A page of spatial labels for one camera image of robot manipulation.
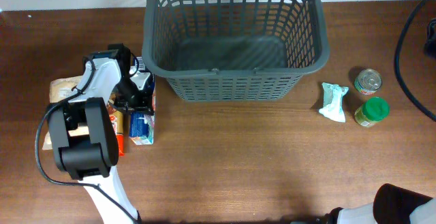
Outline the grey plastic shopping basket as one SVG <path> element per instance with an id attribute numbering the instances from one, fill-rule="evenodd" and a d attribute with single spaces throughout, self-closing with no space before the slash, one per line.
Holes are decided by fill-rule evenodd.
<path id="1" fill-rule="evenodd" d="M 270 101 L 327 63 L 321 0 L 146 0 L 142 59 L 185 101 Z"/>

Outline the green lid glass jar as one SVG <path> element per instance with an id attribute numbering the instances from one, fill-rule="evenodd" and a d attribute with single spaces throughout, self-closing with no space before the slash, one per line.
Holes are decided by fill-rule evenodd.
<path id="1" fill-rule="evenodd" d="M 385 99 L 372 97 L 355 111 L 354 119 L 363 127 L 372 127 L 384 120 L 389 113 L 390 106 Z"/>

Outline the clear bag of breadcrumbs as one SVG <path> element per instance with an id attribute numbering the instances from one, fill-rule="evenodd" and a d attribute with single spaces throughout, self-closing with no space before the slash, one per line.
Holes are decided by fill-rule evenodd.
<path id="1" fill-rule="evenodd" d="M 76 86 L 82 76 L 74 76 L 70 78 L 60 78 L 57 80 L 53 80 L 50 83 L 50 93 L 49 93 L 49 100 L 50 103 L 56 103 L 61 101 L 62 99 L 65 99 L 69 97 L 72 93 L 72 89 L 74 86 Z M 83 124 L 78 126 L 77 129 L 69 131 L 69 135 L 76 136 L 76 135 L 84 135 L 88 129 L 85 129 L 86 126 Z M 50 132 L 47 132 L 44 143 L 42 146 L 42 150 L 52 150 L 52 142 L 50 138 Z"/>

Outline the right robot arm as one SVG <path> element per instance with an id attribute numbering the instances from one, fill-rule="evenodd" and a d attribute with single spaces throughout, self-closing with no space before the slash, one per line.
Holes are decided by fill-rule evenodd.
<path id="1" fill-rule="evenodd" d="M 327 224 L 435 224 L 435 198 L 389 183 L 382 185 L 370 204 L 335 208 Z"/>

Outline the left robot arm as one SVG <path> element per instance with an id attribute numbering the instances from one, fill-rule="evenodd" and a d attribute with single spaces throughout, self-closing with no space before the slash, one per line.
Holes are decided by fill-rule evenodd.
<path id="1" fill-rule="evenodd" d="M 57 168 L 68 173 L 69 187 L 82 187 L 104 223 L 140 223 L 117 170 L 119 143 L 107 104 L 127 113 L 154 113 L 151 93 L 130 74 L 137 57 L 123 44 L 83 58 L 83 76 L 65 99 L 50 104 L 41 123 L 47 124 Z"/>

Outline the blue cardboard food box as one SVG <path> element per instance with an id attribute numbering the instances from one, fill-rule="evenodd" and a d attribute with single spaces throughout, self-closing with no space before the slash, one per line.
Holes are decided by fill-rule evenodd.
<path id="1" fill-rule="evenodd" d="M 139 67 L 145 67 L 145 64 L 142 61 L 142 57 L 137 58 L 139 62 Z M 152 91 L 152 104 L 155 111 L 155 77 L 153 75 L 153 82 L 151 85 L 144 89 L 148 91 Z M 136 145 L 153 145 L 154 143 L 154 128 L 155 128 L 155 116 L 154 115 L 145 115 L 140 112 L 134 112 L 130 115 L 130 128 L 129 128 L 129 137 Z"/>

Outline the orange spaghetti packet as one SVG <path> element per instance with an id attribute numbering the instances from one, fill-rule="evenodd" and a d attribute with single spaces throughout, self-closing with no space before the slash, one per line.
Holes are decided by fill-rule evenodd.
<path id="1" fill-rule="evenodd" d="M 114 107 L 115 94 L 112 93 L 106 106 L 112 127 L 114 129 L 116 140 L 119 147 L 119 156 L 122 157 L 124 153 L 124 132 L 123 132 L 123 113 Z"/>

